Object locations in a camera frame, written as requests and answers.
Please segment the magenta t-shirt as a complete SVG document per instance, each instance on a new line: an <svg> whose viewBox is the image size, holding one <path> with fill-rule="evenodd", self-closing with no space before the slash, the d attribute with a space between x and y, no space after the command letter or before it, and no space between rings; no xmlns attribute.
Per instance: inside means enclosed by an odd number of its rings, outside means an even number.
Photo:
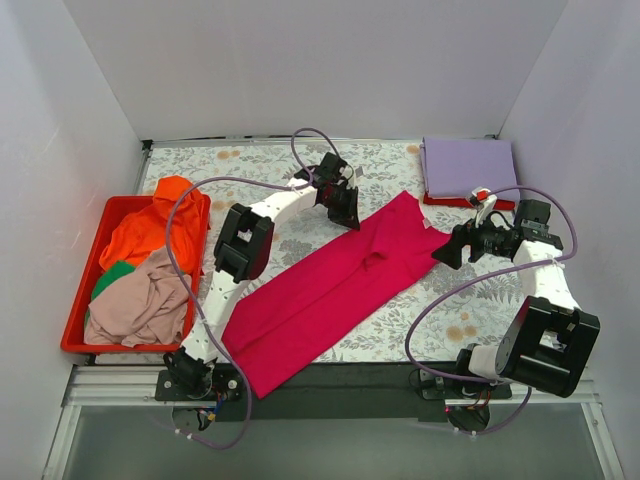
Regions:
<svg viewBox="0 0 640 480"><path fill-rule="evenodd" d="M427 275L449 239L402 192L240 300L222 342L264 398Z"/></svg>

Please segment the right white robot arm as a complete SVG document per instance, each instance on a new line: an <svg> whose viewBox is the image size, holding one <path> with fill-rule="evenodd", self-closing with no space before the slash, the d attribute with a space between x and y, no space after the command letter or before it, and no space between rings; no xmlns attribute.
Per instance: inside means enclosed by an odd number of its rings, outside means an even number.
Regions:
<svg viewBox="0 0 640 480"><path fill-rule="evenodd" d="M456 226L450 240L433 258L453 269L485 254L510 259L518 267L524 301L501 342L493 347L472 344L452 373L454 389L475 397L490 381L515 381L562 398L575 391L600 331L599 319L574 300L558 259L563 244L550 233L551 207L522 200L513 223L497 226L496 196L480 190L470 198L473 219Z"/></svg>

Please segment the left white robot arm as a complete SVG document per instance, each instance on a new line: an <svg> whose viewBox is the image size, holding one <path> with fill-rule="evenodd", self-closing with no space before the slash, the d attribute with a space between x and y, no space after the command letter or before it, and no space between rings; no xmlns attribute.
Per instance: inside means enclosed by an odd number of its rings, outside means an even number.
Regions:
<svg viewBox="0 0 640 480"><path fill-rule="evenodd" d="M327 209L331 222L352 230L360 228L357 174L336 153L324 155L320 164L304 167L274 194L249 206L234 204L223 222L214 247L214 274L203 304L194 302L199 319L174 353L163 357L169 379L181 398L209 399L216 361L227 355L221 337L236 304L249 283L269 263L276 230L298 213L316 205Z"/></svg>

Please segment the folded red t-shirt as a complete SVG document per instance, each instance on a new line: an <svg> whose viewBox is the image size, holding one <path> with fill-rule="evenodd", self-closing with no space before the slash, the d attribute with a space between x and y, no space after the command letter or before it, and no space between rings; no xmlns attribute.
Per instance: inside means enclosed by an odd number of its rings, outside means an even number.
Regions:
<svg viewBox="0 0 640 480"><path fill-rule="evenodd" d="M473 208L473 205L463 197L431 197L428 193L423 196L423 203L432 206L446 206L446 207L458 207L458 208ZM516 203L508 200L499 199L495 206L495 210L499 211L512 211L516 208Z"/></svg>

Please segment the floral patterned table mat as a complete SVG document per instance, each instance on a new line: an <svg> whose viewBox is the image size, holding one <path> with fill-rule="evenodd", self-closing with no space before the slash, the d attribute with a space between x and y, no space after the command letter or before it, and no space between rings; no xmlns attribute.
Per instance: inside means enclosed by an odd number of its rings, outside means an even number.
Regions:
<svg viewBox="0 0 640 480"><path fill-rule="evenodd" d="M358 214L365 219L406 191L424 194L419 143L409 141L340 141L340 156L358 178ZM205 299L213 273L213 247L227 210L235 203L250 205L270 195L252 180L284 185L302 164L316 165L331 147L325 141L299 138L265 142L206 142L154 145L139 190L155 192L157 182L178 175L192 183L206 180L202 193L211 199L204 277L199 299ZM327 218L325 208L299 213L279 227L263 274L246 289L254 292L267 281L343 233ZM419 282L392 298L319 356L322 363L400 362L406 358L404 341L421 311L440 295L488 272L509 267L504 258L484 256L459 270L438 265ZM523 301L522 287L511 273L475 284L452 296L428 314L410 336L411 353L418 360L453 360L471 343L493 346L500 342Z"/></svg>

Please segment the folded lavender t-shirt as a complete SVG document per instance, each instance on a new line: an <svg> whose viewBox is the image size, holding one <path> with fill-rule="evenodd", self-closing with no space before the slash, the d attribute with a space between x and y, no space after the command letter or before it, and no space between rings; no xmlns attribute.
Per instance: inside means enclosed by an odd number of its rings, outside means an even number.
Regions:
<svg viewBox="0 0 640 480"><path fill-rule="evenodd" d="M421 162L425 190L432 198L467 197L517 183L511 143L496 139L424 137Z"/></svg>

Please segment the orange t-shirt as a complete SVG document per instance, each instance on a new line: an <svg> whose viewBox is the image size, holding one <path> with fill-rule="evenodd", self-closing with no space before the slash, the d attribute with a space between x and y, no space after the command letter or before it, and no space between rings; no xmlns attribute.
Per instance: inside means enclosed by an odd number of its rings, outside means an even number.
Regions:
<svg viewBox="0 0 640 480"><path fill-rule="evenodd" d="M181 176L164 177L157 182L151 205L125 216L99 257L106 271L116 261L135 267L154 251L169 245L186 274L196 270L198 263L198 227L203 218L203 193L189 191L192 183Z"/></svg>

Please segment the beige pink t-shirt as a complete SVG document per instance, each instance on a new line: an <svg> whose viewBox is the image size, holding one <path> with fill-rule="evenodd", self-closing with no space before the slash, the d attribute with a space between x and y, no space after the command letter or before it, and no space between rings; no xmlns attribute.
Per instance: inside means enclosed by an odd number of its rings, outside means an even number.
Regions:
<svg viewBox="0 0 640 480"><path fill-rule="evenodd" d="M162 247L135 271L91 300L85 315L84 342L93 345L168 345L182 341L189 295Z"/></svg>

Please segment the red plastic bin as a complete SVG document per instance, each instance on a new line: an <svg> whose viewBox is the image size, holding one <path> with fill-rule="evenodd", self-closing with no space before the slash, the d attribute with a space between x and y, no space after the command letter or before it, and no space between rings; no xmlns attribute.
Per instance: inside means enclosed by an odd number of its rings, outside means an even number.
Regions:
<svg viewBox="0 0 640 480"><path fill-rule="evenodd" d="M197 270L192 275L191 289L194 293L199 292L201 278L204 276L202 270L205 246L208 232L210 231L210 197L204 195L204 212L205 218L199 224L197 237L198 263ZM85 331L85 314L91 300L91 293L95 287L98 278L102 275L103 270L99 265L99 257L102 250L109 244L113 230L119 226L126 215L138 212L152 203L152 196L132 195L132 196L114 196L106 201L97 231L89 252L85 268L75 295L73 305L62 334L60 348L68 353L77 354L115 354L115 353L164 353L172 352L180 347L180 342L162 345L137 345L135 347L126 347L121 344L109 345L93 345L84 342ZM187 303L186 318L182 337L190 333L196 318L196 309L193 300Z"/></svg>

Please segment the green t-shirt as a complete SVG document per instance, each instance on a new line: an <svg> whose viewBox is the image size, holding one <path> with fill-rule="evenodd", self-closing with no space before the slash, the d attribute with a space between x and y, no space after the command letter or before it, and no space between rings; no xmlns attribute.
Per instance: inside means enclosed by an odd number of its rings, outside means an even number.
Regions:
<svg viewBox="0 0 640 480"><path fill-rule="evenodd" d="M107 287L118 279L135 271L136 267L125 261L116 261L97 280L91 293L91 300L95 300Z"/></svg>

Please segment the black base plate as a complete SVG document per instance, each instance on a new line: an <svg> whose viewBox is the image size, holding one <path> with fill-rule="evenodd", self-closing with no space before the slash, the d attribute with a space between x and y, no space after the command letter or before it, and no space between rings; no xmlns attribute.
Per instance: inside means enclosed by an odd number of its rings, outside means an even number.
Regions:
<svg viewBox="0 0 640 480"><path fill-rule="evenodd" d="M219 422L241 421L250 402L252 420L352 420L413 418L447 420L446 403L473 407L488 418L489 403L512 397L507 385L435 377L411 363L314 363L267 394L247 399L236 370L222 363L198 393L188 394L166 370L157 379L154 399L165 404L213 406L221 402Z"/></svg>

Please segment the aluminium frame rail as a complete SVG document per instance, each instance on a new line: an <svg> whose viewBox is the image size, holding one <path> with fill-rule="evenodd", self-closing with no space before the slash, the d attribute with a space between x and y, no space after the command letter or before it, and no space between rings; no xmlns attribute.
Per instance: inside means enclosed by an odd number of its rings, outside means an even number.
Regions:
<svg viewBox="0 0 640 480"><path fill-rule="evenodd" d="M155 357L89 360L71 372L47 479L620 479L600 395L584 377L568 398L489 403L492 432L447 420L252 420L197 428L200 406L154 399Z"/></svg>

